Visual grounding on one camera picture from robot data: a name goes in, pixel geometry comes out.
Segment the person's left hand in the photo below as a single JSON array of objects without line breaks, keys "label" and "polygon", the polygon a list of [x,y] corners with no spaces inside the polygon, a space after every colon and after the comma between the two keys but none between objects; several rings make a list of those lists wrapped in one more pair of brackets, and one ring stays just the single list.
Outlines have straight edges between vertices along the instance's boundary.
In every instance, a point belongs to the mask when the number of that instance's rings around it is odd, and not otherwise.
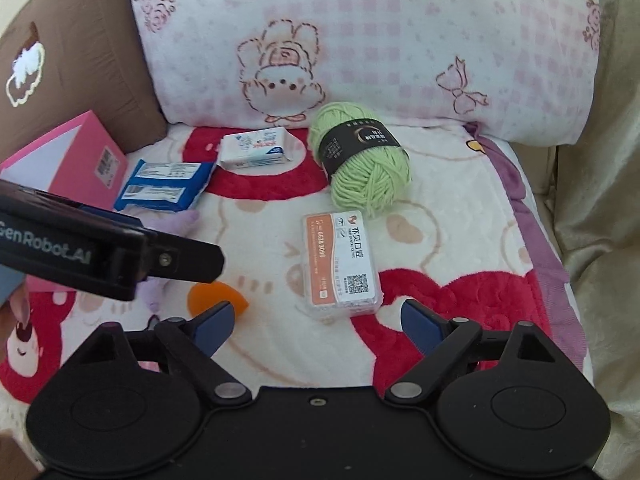
[{"label": "person's left hand", "polygon": [[25,327],[29,323],[32,309],[29,304],[28,289],[23,282],[12,292],[9,299],[1,305],[0,311],[0,361],[6,359],[6,342],[14,328],[21,324]]}]

